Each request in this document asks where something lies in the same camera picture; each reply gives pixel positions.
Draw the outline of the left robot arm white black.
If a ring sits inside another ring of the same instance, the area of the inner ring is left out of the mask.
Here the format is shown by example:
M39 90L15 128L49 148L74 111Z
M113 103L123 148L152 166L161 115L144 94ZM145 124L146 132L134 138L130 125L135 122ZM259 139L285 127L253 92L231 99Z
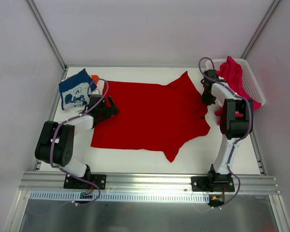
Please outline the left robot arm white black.
M74 137L93 130L118 113L119 109L111 96L90 95L89 104L78 116L61 123L44 123L35 148L35 158L53 168L60 168L66 174L67 189L85 189L97 184L98 178L91 174L90 167L73 155Z

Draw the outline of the red t shirt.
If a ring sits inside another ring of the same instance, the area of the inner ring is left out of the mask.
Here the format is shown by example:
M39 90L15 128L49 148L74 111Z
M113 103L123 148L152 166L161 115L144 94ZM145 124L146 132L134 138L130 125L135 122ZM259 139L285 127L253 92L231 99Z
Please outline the red t shirt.
M161 151L173 162L187 141L206 136L207 106L188 72L167 85L109 81L103 92L119 113L97 125L91 146Z

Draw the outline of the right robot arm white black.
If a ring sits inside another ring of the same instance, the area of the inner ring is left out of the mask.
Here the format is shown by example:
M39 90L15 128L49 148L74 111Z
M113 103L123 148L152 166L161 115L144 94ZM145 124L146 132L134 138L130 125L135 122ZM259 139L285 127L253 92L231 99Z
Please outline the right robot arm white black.
M201 100L207 105L214 104L216 100L222 103L219 124L222 141L207 177L197 186L209 192L233 192L232 164L239 145L252 132L253 100L237 94L213 69L202 72L202 75L204 91Z

